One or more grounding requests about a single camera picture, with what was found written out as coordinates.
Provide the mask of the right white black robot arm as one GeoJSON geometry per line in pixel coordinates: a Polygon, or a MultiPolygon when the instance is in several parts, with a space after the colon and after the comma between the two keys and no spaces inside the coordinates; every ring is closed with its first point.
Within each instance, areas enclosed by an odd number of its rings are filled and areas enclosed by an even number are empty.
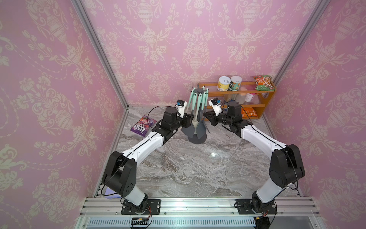
{"type": "Polygon", "coordinates": [[[279,142],[264,132],[260,131],[248,120],[244,120],[244,108],[235,101],[227,103],[227,110],[221,108],[218,98],[209,100],[208,104],[213,111],[205,112],[212,126],[221,124],[226,130],[238,137],[252,143],[270,157],[269,179],[265,184],[252,194],[252,210],[257,214],[266,214],[270,208],[275,207],[275,198],[285,189],[295,185],[305,176],[305,169],[299,148],[279,142]]]}

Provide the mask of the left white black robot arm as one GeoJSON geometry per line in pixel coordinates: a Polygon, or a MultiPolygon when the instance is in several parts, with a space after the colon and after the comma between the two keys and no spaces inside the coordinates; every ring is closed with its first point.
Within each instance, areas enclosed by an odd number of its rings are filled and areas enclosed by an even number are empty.
{"type": "Polygon", "coordinates": [[[193,114],[185,113],[178,106],[167,107],[163,118],[142,141],[122,153],[114,151],[109,156],[102,178],[103,185],[130,202],[137,211],[144,211],[148,195],[136,185],[138,166],[181,127],[189,127],[193,119],[193,114]]]}

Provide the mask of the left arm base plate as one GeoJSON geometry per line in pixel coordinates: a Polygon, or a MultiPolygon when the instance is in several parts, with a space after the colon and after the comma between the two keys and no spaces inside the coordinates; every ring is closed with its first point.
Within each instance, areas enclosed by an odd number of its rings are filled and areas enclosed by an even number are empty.
{"type": "Polygon", "coordinates": [[[160,199],[147,199],[141,205],[136,206],[130,201],[124,200],[121,210],[122,215],[159,215],[161,207],[160,199]]]}

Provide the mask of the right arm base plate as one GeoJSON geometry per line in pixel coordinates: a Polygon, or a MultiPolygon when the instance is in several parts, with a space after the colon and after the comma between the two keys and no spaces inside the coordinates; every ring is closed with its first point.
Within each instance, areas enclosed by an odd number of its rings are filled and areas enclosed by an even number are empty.
{"type": "Polygon", "coordinates": [[[257,199],[241,198],[235,200],[234,207],[238,210],[239,215],[277,214],[277,207],[274,201],[262,203],[257,199]]]}

